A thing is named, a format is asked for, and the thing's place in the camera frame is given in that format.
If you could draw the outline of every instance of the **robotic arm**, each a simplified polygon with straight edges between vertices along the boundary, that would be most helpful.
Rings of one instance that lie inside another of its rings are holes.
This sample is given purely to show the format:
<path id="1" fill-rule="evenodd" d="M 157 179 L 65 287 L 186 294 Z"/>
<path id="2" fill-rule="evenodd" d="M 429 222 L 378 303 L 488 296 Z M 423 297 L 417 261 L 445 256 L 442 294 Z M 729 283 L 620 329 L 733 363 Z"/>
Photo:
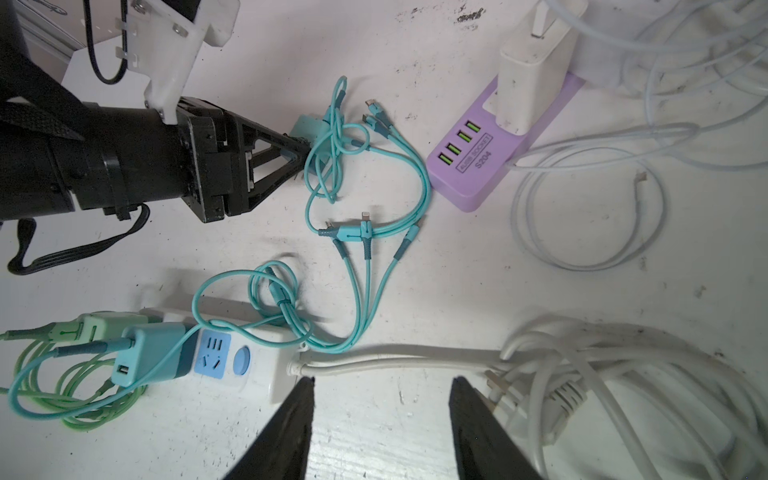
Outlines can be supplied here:
<path id="1" fill-rule="evenodd" d="M 128 9 L 127 68 L 146 74 L 147 109 L 82 103 L 27 56 L 11 0 L 0 5 L 0 224 L 18 223 L 19 252 L 8 265 L 25 275 L 90 257 L 138 231 L 145 202 L 181 198 L 204 223 L 250 212 L 298 174 L 309 142 L 279 134 L 196 98 L 180 98 L 205 41 L 232 35 L 238 0 L 134 0 Z M 254 151 L 258 140 L 270 146 Z M 253 169 L 288 163 L 254 181 Z M 129 220 L 126 234 L 53 253 L 24 266 L 33 217 L 101 208 Z"/>

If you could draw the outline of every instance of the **white mounting bracket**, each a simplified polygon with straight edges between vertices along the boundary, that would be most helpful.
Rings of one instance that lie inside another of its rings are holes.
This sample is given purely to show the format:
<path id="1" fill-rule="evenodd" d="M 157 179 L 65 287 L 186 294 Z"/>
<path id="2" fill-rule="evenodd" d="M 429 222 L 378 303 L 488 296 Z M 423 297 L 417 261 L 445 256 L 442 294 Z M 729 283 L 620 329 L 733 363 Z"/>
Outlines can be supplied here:
<path id="1" fill-rule="evenodd" d="M 165 124 L 177 123 L 176 105 L 203 41 L 224 46 L 239 10 L 240 0 L 200 0 L 192 22 L 162 0 L 131 2 L 128 70 L 150 78 L 144 105 L 156 109 Z"/>

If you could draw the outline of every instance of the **green usb port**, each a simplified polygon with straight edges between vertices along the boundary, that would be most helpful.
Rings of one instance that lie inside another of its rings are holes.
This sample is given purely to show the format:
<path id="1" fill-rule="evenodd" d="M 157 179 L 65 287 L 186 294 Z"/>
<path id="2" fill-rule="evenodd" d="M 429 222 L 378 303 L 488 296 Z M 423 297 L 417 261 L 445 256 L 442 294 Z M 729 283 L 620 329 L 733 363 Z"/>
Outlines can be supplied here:
<path id="1" fill-rule="evenodd" d="M 480 131 L 480 127 L 478 127 L 477 125 L 473 124 L 469 120 L 467 120 L 467 123 L 465 123 L 464 125 L 466 125 L 467 128 L 469 128 L 470 130 L 474 131 L 475 133 L 478 133 Z"/>

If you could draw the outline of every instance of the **teal power adapter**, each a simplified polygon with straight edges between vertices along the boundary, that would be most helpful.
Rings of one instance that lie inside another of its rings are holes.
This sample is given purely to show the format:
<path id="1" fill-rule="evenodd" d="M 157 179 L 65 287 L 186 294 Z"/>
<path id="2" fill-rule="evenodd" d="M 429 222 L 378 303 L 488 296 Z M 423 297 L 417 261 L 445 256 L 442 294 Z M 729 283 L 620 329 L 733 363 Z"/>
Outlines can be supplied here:
<path id="1" fill-rule="evenodd" d="M 134 345 L 120 351 L 114 359 L 112 382 L 123 387 L 132 385 L 157 365 L 190 328 L 190 325 L 181 322 L 148 323 L 126 328 L 122 336 L 133 340 Z M 188 374 L 194 361 L 196 344 L 197 333 L 187 339 L 146 383 L 177 379 Z"/>

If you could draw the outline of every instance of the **power strip socket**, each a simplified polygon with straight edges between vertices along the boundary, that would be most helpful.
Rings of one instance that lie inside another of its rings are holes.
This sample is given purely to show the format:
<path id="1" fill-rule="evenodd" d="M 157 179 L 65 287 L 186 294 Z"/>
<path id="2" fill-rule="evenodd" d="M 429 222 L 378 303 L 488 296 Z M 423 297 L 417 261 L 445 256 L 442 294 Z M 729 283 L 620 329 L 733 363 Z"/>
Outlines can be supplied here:
<path id="1" fill-rule="evenodd" d="M 230 354 L 232 336 L 229 333 L 203 329 L 200 342 L 197 344 L 194 371 L 212 379 L 223 379 L 227 370 L 227 358 Z M 245 369 L 233 369 L 233 372 L 242 376 L 248 373 L 250 365 Z"/>
<path id="2" fill-rule="evenodd" d="M 566 74 L 560 94 L 531 130 L 513 135 L 499 127 L 495 111 L 489 111 L 487 104 L 495 103 L 494 78 L 427 157 L 430 183 L 460 210 L 477 210 L 509 171 L 507 160 L 525 153 L 583 84 Z"/>
<path id="3" fill-rule="evenodd" d="M 141 312 L 160 316 L 164 322 L 194 322 L 192 313 L 183 310 L 153 308 Z M 202 316 L 204 319 L 223 319 L 236 325 L 247 323 L 221 316 Z M 260 326 L 251 332 L 272 342 L 296 338 L 290 330 L 275 326 Z M 193 370 L 178 381 L 196 383 L 201 390 L 223 390 L 249 400 L 266 397 L 275 404 L 283 402 L 298 380 L 298 377 L 288 373 L 290 362 L 299 358 L 298 346 L 282 349 L 261 346 L 239 333 L 202 329 L 193 358 Z"/>

